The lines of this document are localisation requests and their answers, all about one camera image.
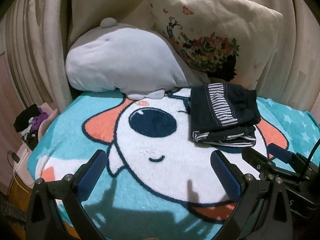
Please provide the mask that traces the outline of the striped navy patch pants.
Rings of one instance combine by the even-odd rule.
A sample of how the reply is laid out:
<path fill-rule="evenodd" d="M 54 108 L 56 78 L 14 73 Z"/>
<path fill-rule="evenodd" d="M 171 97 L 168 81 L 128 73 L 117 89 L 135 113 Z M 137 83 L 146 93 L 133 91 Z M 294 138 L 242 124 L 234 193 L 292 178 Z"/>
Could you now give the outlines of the striped navy patch pants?
<path fill-rule="evenodd" d="M 191 136 L 196 143 L 252 147 L 261 115 L 257 91 L 231 83 L 192 88 L 189 98 Z"/>

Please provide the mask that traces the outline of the dark clothes pile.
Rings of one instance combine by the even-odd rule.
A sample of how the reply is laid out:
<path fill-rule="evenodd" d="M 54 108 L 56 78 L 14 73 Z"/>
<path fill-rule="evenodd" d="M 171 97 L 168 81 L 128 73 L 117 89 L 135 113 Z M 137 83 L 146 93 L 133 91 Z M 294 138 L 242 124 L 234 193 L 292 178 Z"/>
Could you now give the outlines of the dark clothes pile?
<path fill-rule="evenodd" d="M 16 117 L 13 127 L 30 150 L 38 145 L 40 125 L 48 118 L 49 114 L 37 104 L 29 106 Z"/>

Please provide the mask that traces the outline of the teal cartoon fleece blanket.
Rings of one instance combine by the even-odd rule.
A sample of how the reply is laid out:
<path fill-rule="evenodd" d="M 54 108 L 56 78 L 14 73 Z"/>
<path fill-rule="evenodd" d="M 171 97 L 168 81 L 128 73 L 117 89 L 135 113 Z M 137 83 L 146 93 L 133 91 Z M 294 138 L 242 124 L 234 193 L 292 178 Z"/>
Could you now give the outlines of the teal cartoon fleece blanket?
<path fill-rule="evenodd" d="M 49 126 L 28 170 L 60 180 L 104 150 L 83 207 L 107 239 L 211 239 L 235 205 L 210 165 L 213 146 L 192 140 L 189 95 L 131 101 L 118 90 L 85 92 Z"/>

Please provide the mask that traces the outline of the grey whale plush pillow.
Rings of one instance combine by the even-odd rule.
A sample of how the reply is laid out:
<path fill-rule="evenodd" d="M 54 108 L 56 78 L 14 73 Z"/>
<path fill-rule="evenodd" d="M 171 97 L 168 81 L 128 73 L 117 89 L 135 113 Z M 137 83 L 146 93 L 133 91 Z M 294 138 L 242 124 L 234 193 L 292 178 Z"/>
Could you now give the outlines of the grey whale plush pillow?
<path fill-rule="evenodd" d="M 209 83 L 162 35 L 114 18 L 76 40 L 66 57 L 66 75 L 77 90 L 119 89 L 131 100 L 161 99 L 172 89 Z"/>

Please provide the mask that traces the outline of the cream floral cushion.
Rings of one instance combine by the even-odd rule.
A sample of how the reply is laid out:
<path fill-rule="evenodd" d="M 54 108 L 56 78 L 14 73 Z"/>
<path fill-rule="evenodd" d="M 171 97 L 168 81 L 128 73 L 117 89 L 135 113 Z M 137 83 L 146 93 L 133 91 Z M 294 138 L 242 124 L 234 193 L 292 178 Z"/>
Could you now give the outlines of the cream floral cushion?
<path fill-rule="evenodd" d="M 148 0 L 158 31 L 190 67 L 255 89 L 274 55 L 281 13 L 249 0 Z"/>

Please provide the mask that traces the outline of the beige flower curtain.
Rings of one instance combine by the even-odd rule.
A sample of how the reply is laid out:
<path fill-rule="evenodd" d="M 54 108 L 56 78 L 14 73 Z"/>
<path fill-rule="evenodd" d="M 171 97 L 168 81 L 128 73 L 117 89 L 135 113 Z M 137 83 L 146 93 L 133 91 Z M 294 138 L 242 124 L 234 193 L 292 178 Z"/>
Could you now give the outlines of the beige flower curtain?
<path fill-rule="evenodd" d="M 319 113 L 319 1 L 250 0 L 282 13 L 273 61 L 257 83 L 259 95 Z M 105 17 L 152 28 L 146 0 L 1 0 L 1 53 L 21 105 L 72 101 L 65 74 L 71 44 Z"/>

